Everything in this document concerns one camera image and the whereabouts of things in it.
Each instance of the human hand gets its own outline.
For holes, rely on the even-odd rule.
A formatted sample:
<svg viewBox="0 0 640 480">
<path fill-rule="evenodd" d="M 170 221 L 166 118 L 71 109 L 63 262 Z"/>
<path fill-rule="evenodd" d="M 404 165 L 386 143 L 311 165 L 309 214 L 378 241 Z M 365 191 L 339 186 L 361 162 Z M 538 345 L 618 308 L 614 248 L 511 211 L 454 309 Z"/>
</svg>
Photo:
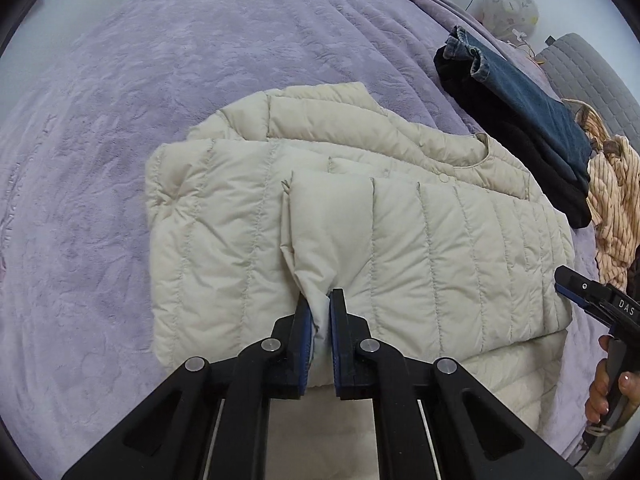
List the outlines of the human hand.
<svg viewBox="0 0 640 480">
<path fill-rule="evenodd" d="M 600 347 L 605 351 L 609 351 L 609 341 L 611 336 L 603 335 L 598 339 Z M 598 363 L 596 367 L 596 375 L 589 387 L 589 399 L 584 405 L 584 414 L 587 420 L 593 424 L 600 421 L 600 417 L 609 412 L 607 403 L 607 391 L 609 389 L 609 375 L 606 370 L 606 359 Z M 631 372 L 624 372 L 618 380 L 620 393 L 628 397 L 629 402 L 625 411 L 620 418 L 619 426 L 625 424 L 640 406 L 640 377 Z"/>
</svg>

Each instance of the denim fabric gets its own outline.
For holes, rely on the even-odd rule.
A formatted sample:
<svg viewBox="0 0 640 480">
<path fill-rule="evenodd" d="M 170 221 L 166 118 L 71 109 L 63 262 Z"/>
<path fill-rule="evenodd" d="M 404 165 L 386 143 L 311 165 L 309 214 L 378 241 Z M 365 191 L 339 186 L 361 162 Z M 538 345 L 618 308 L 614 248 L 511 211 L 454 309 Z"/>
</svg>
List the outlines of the denim fabric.
<svg viewBox="0 0 640 480">
<path fill-rule="evenodd" d="M 463 27 L 451 31 L 442 55 L 447 60 L 470 61 L 470 76 L 521 120 L 530 123 L 536 134 L 532 140 L 557 172 L 585 192 L 589 189 L 587 163 L 591 146 L 562 103 L 547 96 L 528 76 L 467 34 Z"/>
</svg>

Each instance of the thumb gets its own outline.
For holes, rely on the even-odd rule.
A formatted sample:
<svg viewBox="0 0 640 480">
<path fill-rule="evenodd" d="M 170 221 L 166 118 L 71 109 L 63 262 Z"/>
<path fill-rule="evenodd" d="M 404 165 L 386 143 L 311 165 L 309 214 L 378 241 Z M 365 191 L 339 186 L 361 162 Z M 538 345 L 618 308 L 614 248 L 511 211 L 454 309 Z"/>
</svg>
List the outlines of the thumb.
<svg viewBox="0 0 640 480">
<path fill-rule="evenodd" d="M 618 380 L 620 393 L 628 397 L 629 403 L 623 413 L 620 424 L 625 424 L 640 406 L 640 377 L 631 372 L 624 372 Z"/>
</svg>

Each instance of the purple blanket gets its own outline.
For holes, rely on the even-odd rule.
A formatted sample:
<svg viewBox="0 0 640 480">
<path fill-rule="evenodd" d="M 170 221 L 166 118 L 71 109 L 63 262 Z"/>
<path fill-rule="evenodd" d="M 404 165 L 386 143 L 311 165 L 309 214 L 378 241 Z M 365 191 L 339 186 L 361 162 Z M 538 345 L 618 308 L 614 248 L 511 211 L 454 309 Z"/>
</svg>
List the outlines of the purple blanket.
<svg viewBox="0 0 640 480">
<path fill-rule="evenodd" d="M 432 61 L 462 20 L 423 7 L 128 0 L 21 99 L 0 130 L 0 415 L 44 480 L 164 377 L 150 351 L 151 152 L 245 95 L 300 84 L 362 81 L 409 121 L 478 130 Z"/>
</svg>

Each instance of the gray cushion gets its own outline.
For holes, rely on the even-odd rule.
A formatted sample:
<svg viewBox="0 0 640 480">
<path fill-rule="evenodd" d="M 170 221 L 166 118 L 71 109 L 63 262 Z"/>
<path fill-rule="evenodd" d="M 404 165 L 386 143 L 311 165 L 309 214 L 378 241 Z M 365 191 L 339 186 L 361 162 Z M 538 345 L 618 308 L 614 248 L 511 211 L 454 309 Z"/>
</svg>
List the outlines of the gray cushion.
<svg viewBox="0 0 640 480">
<path fill-rule="evenodd" d="M 579 99 L 602 116 L 611 135 L 622 135 L 640 152 L 640 105 L 600 54 L 578 34 L 566 34 L 536 56 L 552 88 Z"/>
</svg>

